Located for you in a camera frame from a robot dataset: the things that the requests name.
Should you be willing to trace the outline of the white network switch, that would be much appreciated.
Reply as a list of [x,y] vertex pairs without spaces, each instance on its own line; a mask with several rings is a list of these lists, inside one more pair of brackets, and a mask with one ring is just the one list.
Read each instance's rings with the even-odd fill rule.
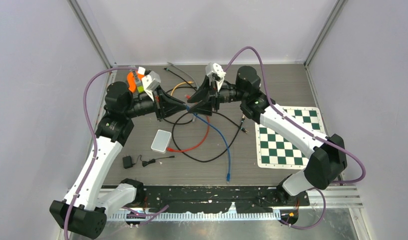
[[171,137],[172,137],[171,132],[159,129],[155,134],[155,137],[151,144],[151,149],[157,153],[161,154],[166,153],[169,143],[171,141]]

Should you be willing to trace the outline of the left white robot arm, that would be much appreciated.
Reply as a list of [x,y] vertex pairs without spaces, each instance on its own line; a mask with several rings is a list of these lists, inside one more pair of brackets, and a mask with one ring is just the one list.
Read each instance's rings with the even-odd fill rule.
[[144,184],[130,178],[122,180],[106,195],[98,195],[134,128],[133,118],[156,114],[160,120],[186,110],[185,102],[170,96],[160,86],[151,93],[151,97],[134,95],[121,81],[107,87],[105,115],[92,132],[93,146],[86,163],[63,200],[54,200],[49,208],[65,235],[74,233],[94,240],[103,232],[108,217],[120,208],[144,203]]

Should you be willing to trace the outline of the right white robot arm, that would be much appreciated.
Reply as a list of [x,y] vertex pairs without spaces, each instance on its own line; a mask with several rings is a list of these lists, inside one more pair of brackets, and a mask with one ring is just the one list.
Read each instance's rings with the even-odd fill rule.
[[226,73],[217,63],[205,67],[203,83],[189,99],[190,113],[210,116],[221,103],[240,102],[245,117],[285,137],[309,160],[307,166],[283,179],[275,188],[275,199],[290,205],[297,195],[312,189],[326,189],[346,169],[344,140],[312,130],[285,112],[264,94],[261,78],[251,66],[242,66],[234,84],[224,83]]

